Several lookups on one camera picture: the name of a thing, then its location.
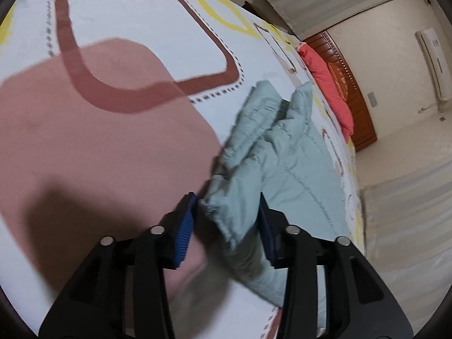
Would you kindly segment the grey wall socket panel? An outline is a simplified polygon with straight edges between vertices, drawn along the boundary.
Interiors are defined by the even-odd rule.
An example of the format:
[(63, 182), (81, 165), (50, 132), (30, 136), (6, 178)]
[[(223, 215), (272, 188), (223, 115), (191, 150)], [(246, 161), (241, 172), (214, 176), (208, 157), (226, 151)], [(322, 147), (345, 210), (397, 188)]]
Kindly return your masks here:
[(368, 101), (369, 101), (369, 103), (371, 105), (371, 108), (377, 107), (378, 101), (376, 99), (375, 94), (373, 92), (370, 92), (370, 93), (367, 94), (367, 96), (368, 96)]

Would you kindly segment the white wall air conditioner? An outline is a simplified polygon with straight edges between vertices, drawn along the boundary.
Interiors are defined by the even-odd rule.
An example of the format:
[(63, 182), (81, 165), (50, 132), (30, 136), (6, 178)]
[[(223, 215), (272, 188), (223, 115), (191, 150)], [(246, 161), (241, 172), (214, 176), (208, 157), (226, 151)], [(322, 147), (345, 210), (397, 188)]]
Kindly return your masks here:
[(436, 97), (447, 102), (451, 99), (451, 72), (438, 35), (433, 28), (427, 28), (417, 31), (415, 37), (424, 54)]

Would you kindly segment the coral red pillow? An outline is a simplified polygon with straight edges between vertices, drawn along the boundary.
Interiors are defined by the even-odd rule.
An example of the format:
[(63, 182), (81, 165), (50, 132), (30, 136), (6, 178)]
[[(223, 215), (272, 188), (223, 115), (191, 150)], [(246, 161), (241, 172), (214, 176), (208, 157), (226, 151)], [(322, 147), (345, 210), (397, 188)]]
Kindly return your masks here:
[(305, 42), (297, 47), (297, 52), (303, 62), (307, 65), (317, 86), (339, 121), (345, 141), (350, 141), (354, 133), (352, 113), (346, 104), (346, 101), (339, 94), (326, 61), (324, 61), (322, 57)]

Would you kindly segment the light green puffer jacket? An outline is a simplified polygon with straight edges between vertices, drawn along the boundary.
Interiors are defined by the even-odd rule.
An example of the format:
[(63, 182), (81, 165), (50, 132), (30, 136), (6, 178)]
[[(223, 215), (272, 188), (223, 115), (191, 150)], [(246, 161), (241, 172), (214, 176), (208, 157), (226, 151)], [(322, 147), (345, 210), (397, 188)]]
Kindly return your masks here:
[(345, 193), (312, 119), (312, 83), (285, 100), (268, 81), (252, 89), (200, 201), (245, 286), (281, 307), (286, 271), (270, 266), (257, 233), (260, 199), (312, 236), (348, 235)]

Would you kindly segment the brown wooden headboard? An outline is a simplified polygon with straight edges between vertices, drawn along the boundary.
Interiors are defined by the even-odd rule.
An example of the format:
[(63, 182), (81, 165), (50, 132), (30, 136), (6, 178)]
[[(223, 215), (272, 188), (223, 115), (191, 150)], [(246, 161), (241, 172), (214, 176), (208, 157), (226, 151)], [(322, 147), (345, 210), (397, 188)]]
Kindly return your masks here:
[(362, 151), (368, 148), (378, 140), (378, 137), (366, 101), (348, 62), (327, 31), (321, 31), (305, 41), (326, 63), (333, 65), (333, 72), (338, 78), (343, 79), (341, 91), (354, 121), (352, 141), (355, 150)]

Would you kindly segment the patterned white bed sheet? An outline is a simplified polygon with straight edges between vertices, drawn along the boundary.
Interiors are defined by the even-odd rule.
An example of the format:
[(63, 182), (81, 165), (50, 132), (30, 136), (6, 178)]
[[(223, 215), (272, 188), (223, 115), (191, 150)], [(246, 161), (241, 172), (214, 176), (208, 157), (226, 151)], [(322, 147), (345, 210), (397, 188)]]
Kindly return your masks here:
[(250, 91), (313, 81), (299, 48), (230, 0), (16, 0), (1, 24), (1, 297), (36, 338), (104, 236), (201, 193)]

